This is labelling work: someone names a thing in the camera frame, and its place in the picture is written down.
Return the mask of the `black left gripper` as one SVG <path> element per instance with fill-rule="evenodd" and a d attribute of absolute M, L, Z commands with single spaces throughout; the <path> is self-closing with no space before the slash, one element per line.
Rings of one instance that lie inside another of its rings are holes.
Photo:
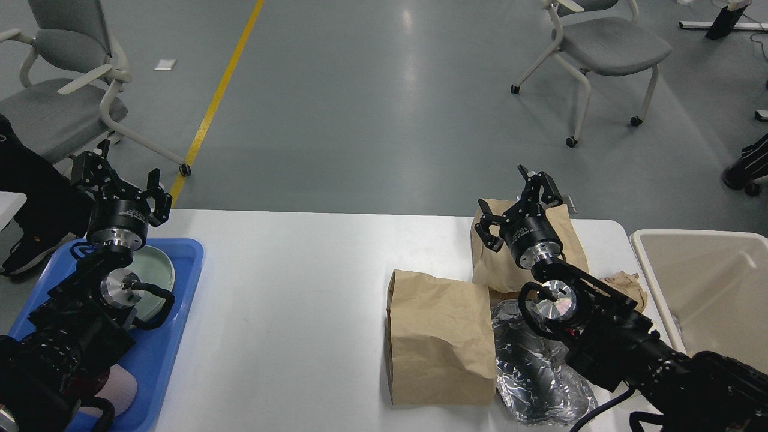
<path fill-rule="evenodd" d="M 99 199 L 86 232 L 91 246 L 114 244 L 137 251 L 146 244 L 149 224 L 159 227 L 169 220 L 173 197 L 161 184 L 161 170 L 153 169 L 139 200 L 120 199 L 120 178 L 107 160 L 109 148 L 110 140 L 104 139 L 95 150 L 74 156 L 70 186 Z"/>

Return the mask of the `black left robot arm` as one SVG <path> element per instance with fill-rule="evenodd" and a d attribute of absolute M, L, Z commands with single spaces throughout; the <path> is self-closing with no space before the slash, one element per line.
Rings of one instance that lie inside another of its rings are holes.
<path fill-rule="evenodd" d="M 63 431 L 81 407 L 101 411 L 106 431 L 115 405 L 98 392 L 110 369 L 135 345 L 130 329 L 159 328 L 175 295 L 130 271 L 149 227 L 164 224 L 172 197 L 159 169 L 140 189 L 107 160 L 108 139 L 73 161 L 71 185 L 94 197 L 85 238 L 72 244 L 74 271 L 28 315 L 35 330 L 20 341 L 2 336 L 2 430 Z"/>

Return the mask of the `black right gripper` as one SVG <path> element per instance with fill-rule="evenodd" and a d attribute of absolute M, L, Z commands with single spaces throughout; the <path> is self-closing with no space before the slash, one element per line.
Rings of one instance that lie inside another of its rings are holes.
<path fill-rule="evenodd" d="M 549 208 L 564 204 L 554 179 L 540 170 L 527 170 L 518 165 L 526 185 L 517 202 L 517 214 L 524 217 L 516 220 L 516 214 L 495 214 L 490 199 L 478 199 L 481 216 L 474 230 L 483 246 L 494 252 L 506 246 L 516 265 L 521 269 L 532 269 L 542 260 L 560 258 L 564 245 L 554 227 L 544 216 Z"/>

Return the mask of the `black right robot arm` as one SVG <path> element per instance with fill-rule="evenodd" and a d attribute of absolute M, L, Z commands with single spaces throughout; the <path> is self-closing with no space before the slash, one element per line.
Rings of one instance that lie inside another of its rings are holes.
<path fill-rule="evenodd" d="M 540 337 L 567 347 L 566 364 L 593 385 L 627 389 L 600 405 L 573 427 L 579 431 L 604 411 L 639 392 L 656 413 L 634 411 L 630 428 L 644 424 L 663 431 L 756 431 L 766 425 L 766 374 L 713 351 L 684 355 L 651 328 L 625 293 L 568 263 L 564 244 L 546 216 L 564 199 L 553 178 L 519 165 L 526 185 L 504 213 L 482 211 L 474 230 L 483 246 L 507 247 L 514 263 L 527 270 L 517 296 L 524 322 Z"/>

